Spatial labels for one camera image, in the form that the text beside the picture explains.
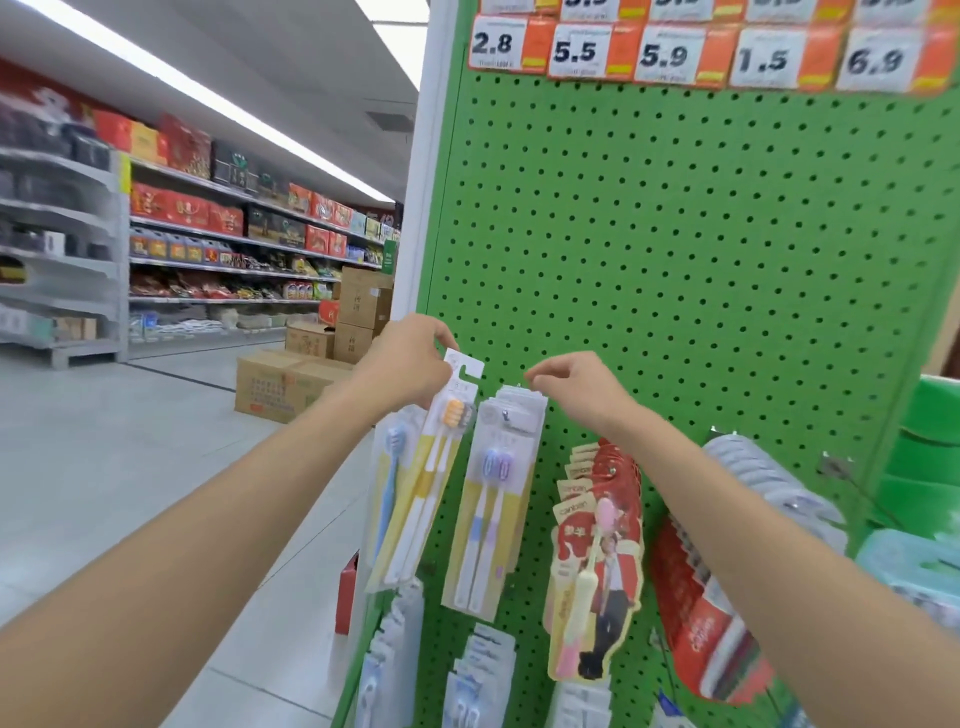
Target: ceiling light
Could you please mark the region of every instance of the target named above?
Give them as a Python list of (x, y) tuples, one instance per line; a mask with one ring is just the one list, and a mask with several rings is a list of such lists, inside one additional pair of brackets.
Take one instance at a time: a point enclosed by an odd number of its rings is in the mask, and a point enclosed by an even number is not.
[(322, 169), (326, 174), (335, 177), (341, 182), (346, 182), (351, 187), (363, 192), (365, 195), (374, 198), (378, 202), (392, 202), (393, 199), (387, 197), (382, 192), (373, 189), (353, 177), (350, 173), (344, 171), (331, 161), (327, 161), (315, 152), (311, 152), (289, 136), (274, 129), (267, 123), (260, 121), (250, 113), (247, 113), (240, 107), (225, 99), (223, 96), (211, 91), (204, 85), (198, 84), (193, 79), (180, 73), (169, 63), (161, 61), (151, 53), (131, 43), (129, 40), (116, 34), (110, 28), (89, 15), (71, 8), (61, 0), (17, 0), (17, 2), (33, 8), (40, 14), (53, 20), (58, 25), (66, 28), (78, 36), (89, 40), (94, 45), (103, 48), (105, 51), (113, 54), (117, 58), (136, 66), (141, 71), (149, 73), (151, 76), (160, 79), (165, 84), (175, 88), (177, 91), (186, 94), (195, 101), (199, 101), (204, 106), (223, 114), (226, 118), (235, 121), (240, 126), (249, 129), (251, 132), (262, 136), (268, 141), (273, 142), (281, 149), (285, 149), (295, 157), (299, 157), (313, 166)]
[(430, 20), (426, 0), (357, 0), (371, 23), (423, 23)]
[(417, 91), (423, 73), (423, 54), (426, 53), (425, 25), (380, 25), (373, 23), (384, 45), (387, 46), (403, 72), (410, 77)]

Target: toothbrush handle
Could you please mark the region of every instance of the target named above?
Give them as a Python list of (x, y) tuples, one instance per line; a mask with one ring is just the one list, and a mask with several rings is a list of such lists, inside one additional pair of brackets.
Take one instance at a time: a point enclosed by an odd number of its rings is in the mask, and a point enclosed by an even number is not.
[(390, 517), (394, 513), (394, 502), (396, 500), (396, 456), (390, 459), (390, 471), (387, 473), (387, 481), (383, 484), (383, 495), (380, 498), (380, 525), (376, 531), (376, 549), (373, 551), (373, 558), (380, 553), (383, 546), (383, 539), (387, 535), (387, 527), (390, 525)]
[(407, 551), (407, 559), (403, 564), (403, 571), (400, 573), (400, 578), (403, 581), (413, 578), (414, 571), (417, 570), (417, 563), (420, 561), (420, 552), (423, 551), (423, 544), (426, 542), (426, 535), (430, 530), (430, 523), (433, 521), (433, 511), (437, 507), (437, 495), (444, 475), (444, 471), (437, 471), (437, 474), (433, 476), (433, 485), (430, 486), (430, 493), (426, 497), (426, 501), (423, 501), (423, 506), (420, 509), (420, 517), (416, 521), (417, 528), (414, 531), (410, 549)]
[(473, 585), (473, 575), (476, 573), (477, 552), (480, 550), (480, 540), (483, 538), (483, 517), (486, 510), (487, 486), (483, 486), (473, 513), (473, 523), (470, 525), (470, 535), (467, 539), (467, 547), (464, 549), (464, 560), (460, 564), (457, 591), (453, 596), (453, 605), (457, 609), (467, 609), (470, 600), (470, 587)]
[(496, 537), (500, 530), (500, 514), (503, 512), (503, 488), (497, 490), (496, 501), (493, 504), (493, 513), (490, 525), (487, 526), (487, 535), (483, 540), (483, 550), (480, 551), (480, 560), (477, 562), (477, 571), (474, 576), (473, 588), (470, 590), (469, 610), (478, 615), (483, 611), (483, 604), (487, 600), (487, 587), (490, 584), (490, 569), (493, 565), (493, 554), (496, 552)]
[(410, 504), (410, 512), (407, 514), (407, 520), (403, 524), (400, 539), (396, 542), (394, 556), (390, 560), (387, 575), (383, 579), (384, 584), (395, 584), (400, 580), (403, 563), (407, 558), (407, 552), (410, 550), (410, 544), (413, 542), (414, 532), (417, 530), (417, 523), (420, 521), (420, 512), (422, 510), (423, 498), (415, 497), (414, 502)]

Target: forearm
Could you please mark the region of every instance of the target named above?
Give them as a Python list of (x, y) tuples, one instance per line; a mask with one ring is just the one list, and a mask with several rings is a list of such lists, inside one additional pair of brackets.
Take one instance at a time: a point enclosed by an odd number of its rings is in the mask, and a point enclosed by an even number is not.
[(0, 725), (159, 725), (381, 414), (324, 397), (0, 631)]
[(820, 728), (960, 724), (960, 643), (639, 405), (614, 413), (778, 675)]

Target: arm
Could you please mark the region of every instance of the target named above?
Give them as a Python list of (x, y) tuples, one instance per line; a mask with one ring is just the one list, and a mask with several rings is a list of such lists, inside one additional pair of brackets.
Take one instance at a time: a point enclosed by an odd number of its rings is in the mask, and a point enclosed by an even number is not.
[(158, 726), (370, 428), (450, 378), (425, 316), (352, 377), (0, 631), (0, 725)]
[(592, 352), (527, 373), (632, 455), (818, 728), (960, 725), (960, 643), (634, 402)]

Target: green pegboard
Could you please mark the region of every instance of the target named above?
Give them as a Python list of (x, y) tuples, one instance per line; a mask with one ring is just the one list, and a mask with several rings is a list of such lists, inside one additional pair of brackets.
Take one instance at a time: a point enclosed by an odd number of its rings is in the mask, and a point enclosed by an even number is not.
[[(956, 86), (918, 101), (477, 73), (473, 7), (457, 24), (419, 309), (486, 360), (481, 397), (591, 349), (695, 441), (712, 425), (747, 434), (861, 523), (960, 264)], [(550, 407), (495, 623), (519, 645), (508, 726), (546, 719), (550, 508), (588, 437)], [(853, 458), (858, 488), (816, 473), (824, 450)], [(424, 728), (440, 724), (474, 622), (440, 606), (458, 499), (449, 488), (421, 570)], [(649, 541), (663, 507), (646, 484), (643, 501)], [(660, 688), (699, 728), (776, 725), (774, 700), (690, 695), (648, 642), (658, 624), (647, 588), (614, 659), (614, 728), (645, 726)]]

